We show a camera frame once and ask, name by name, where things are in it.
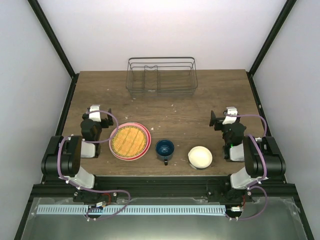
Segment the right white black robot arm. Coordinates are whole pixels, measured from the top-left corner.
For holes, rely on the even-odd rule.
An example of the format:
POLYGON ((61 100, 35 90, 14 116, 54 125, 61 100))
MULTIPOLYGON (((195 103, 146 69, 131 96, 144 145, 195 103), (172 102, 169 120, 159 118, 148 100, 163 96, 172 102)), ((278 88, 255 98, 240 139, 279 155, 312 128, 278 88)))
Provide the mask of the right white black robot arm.
POLYGON ((250 189, 286 172, 286 163, 272 136, 267 135, 267 122, 260 115, 238 114, 235 107, 227 107, 222 117, 210 112, 209 126, 222 133, 223 158, 228 162, 243 162, 244 167, 230 175, 230 184, 222 188, 223 198, 229 202, 240 196, 240 190, 250 189), (262 137, 255 138, 247 133, 241 118, 257 117, 263 124, 262 137))

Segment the black wire dish rack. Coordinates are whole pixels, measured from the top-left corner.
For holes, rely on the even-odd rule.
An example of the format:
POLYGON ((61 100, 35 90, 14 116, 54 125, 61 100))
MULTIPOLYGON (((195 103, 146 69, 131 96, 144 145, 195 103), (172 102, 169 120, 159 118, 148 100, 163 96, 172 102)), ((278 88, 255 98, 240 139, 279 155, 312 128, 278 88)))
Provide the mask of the black wire dish rack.
POLYGON ((191 56, 131 57, 125 87, 133 98, 192 96, 198 88, 191 56))

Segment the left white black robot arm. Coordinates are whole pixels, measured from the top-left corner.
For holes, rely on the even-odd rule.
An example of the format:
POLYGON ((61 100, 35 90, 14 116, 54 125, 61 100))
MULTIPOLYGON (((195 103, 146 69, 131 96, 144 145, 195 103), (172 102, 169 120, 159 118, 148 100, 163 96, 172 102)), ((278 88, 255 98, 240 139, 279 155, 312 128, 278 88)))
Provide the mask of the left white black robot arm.
POLYGON ((81 135, 64 138, 61 135, 51 137, 41 161, 44 176, 55 176, 76 188, 85 188, 84 195, 89 201, 97 202, 102 196, 102 189, 95 185, 95 176, 81 167, 81 159, 93 159, 100 155, 103 129, 118 121, 108 109, 106 118, 102 118, 99 105, 92 105, 82 115, 81 135))

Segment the white bowl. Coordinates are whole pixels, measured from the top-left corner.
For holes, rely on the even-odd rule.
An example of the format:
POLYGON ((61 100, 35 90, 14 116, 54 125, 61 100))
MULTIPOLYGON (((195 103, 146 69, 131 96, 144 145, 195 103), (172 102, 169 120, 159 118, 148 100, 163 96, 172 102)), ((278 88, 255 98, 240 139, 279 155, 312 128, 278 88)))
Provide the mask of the white bowl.
POLYGON ((208 168, 212 160, 212 153, 204 146, 195 146, 188 152, 189 165, 195 170, 208 168))

